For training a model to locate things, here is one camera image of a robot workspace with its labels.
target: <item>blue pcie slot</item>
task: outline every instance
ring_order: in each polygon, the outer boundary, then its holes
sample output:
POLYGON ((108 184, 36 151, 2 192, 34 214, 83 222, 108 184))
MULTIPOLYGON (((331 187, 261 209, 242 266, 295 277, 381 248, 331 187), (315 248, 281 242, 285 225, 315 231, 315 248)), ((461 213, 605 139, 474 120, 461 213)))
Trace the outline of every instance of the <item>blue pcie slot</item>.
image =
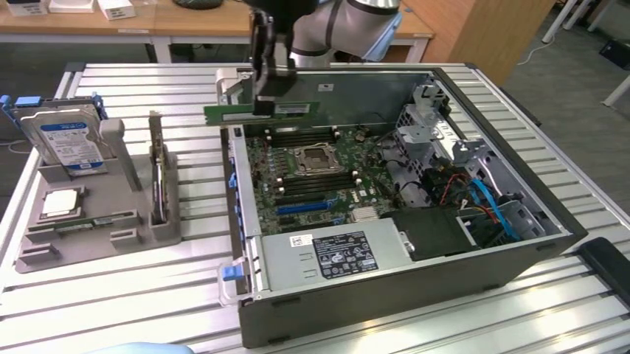
POLYGON ((282 206, 278 208, 278 215, 295 214, 299 212, 315 212, 318 210, 329 210, 331 203, 322 201, 319 203, 282 206))

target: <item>black fan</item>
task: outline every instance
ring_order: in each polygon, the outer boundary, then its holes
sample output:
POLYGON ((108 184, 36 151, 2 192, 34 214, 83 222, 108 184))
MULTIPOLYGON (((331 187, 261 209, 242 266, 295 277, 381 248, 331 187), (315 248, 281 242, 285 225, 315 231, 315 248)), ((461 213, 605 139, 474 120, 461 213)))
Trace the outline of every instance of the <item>black fan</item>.
POLYGON ((193 10, 210 10, 219 7, 223 0, 174 0, 179 6, 193 10))

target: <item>white box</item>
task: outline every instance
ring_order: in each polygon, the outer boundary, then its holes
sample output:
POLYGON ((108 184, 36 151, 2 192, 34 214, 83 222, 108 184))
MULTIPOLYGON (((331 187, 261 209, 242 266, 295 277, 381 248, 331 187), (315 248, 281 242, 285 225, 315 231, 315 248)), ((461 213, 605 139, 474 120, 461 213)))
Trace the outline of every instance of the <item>white box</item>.
POLYGON ((95 0, 51 0, 48 10, 52 13, 94 13, 95 0))
POLYGON ((47 10, 47 0, 38 1, 32 0, 31 2, 26 2, 22 4, 11 4, 7 2, 11 15, 14 16, 32 16, 32 15, 46 15, 48 13, 47 10))
POLYGON ((99 6, 110 21, 136 16, 136 9, 130 0, 99 0, 99 6))

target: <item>processor chip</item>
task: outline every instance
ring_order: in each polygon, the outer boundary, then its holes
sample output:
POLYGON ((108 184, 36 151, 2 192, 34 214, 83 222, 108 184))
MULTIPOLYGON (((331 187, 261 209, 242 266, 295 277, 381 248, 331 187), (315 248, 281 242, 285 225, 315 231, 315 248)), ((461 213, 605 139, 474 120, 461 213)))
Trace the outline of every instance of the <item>processor chip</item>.
POLYGON ((75 218, 80 215, 82 188, 67 190, 52 190, 43 198, 43 208, 38 222, 60 220, 60 218, 75 218))

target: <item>red cable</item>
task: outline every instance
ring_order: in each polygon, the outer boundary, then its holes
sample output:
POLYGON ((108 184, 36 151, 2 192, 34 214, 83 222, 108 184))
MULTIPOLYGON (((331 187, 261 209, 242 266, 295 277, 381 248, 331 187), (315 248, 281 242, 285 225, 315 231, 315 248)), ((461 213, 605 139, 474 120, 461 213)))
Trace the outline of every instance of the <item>red cable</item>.
POLYGON ((446 193, 449 193, 449 189, 451 188, 453 179, 454 179, 457 176, 462 176, 462 177, 468 178, 468 176, 463 175, 462 173, 457 173, 455 175, 451 176, 451 178, 449 179, 449 183, 446 184, 445 194, 442 194, 441 205, 445 204, 446 193))
POLYGON ((486 214, 490 216, 490 219, 494 221, 494 223, 500 223, 500 219, 497 219, 497 216, 490 212, 489 208, 486 208, 484 205, 476 205, 476 207, 480 207, 484 209, 486 214))

